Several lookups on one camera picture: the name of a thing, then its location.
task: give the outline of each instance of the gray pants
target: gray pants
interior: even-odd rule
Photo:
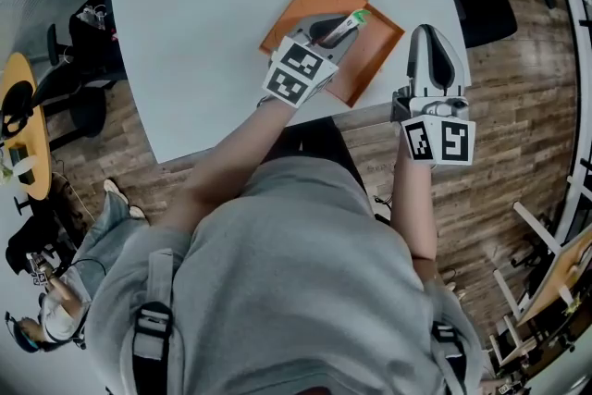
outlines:
[[[119,196],[110,191],[106,193],[103,212],[87,232],[72,260],[72,263],[80,261],[76,269],[91,298],[94,298],[105,278],[105,271],[109,272],[131,235],[145,227],[148,227],[148,222],[131,217],[128,205]]]

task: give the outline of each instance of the orange box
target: orange box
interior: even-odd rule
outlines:
[[[292,0],[259,49],[271,55],[284,36],[305,17],[319,14],[350,15],[360,8],[365,8],[372,15],[366,17],[368,24],[360,30],[357,40],[339,63],[339,72],[327,86],[329,92],[353,107],[405,33],[368,4],[368,0]]]

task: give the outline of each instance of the gray shirt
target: gray shirt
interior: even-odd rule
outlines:
[[[479,343],[452,293],[422,284],[401,236],[374,219],[344,168],[290,157],[259,167],[192,236],[149,228],[128,241],[86,325],[95,366],[116,394],[148,255],[162,248],[175,257],[184,393],[444,393],[450,367],[433,355],[435,313],[461,332],[467,389],[476,389]]]

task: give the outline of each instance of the black pants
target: black pants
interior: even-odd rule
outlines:
[[[335,162],[347,169],[365,191],[362,177],[332,117],[286,127],[263,163],[284,156],[311,156]]]

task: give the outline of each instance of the person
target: person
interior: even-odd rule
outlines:
[[[28,352],[50,350],[80,332],[93,296],[126,241],[147,227],[142,210],[129,207],[128,198],[111,179],[104,182],[104,189],[103,212],[85,235],[72,265],[59,277],[50,264],[40,268],[47,276],[47,294],[40,298],[39,320],[24,317],[14,331],[18,345]]]
[[[263,101],[199,157],[158,223],[129,241],[86,329],[93,366],[114,393],[127,393],[123,340],[144,303],[149,255],[162,249],[174,258],[183,347],[182,361],[168,359],[175,393],[476,390],[479,339],[438,283],[430,167],[412,161],[401,137],[390,222],[379,222],[332,119],[284,130],[294,114]],[[462,346],[458,376],[432,337],[436,318]]]

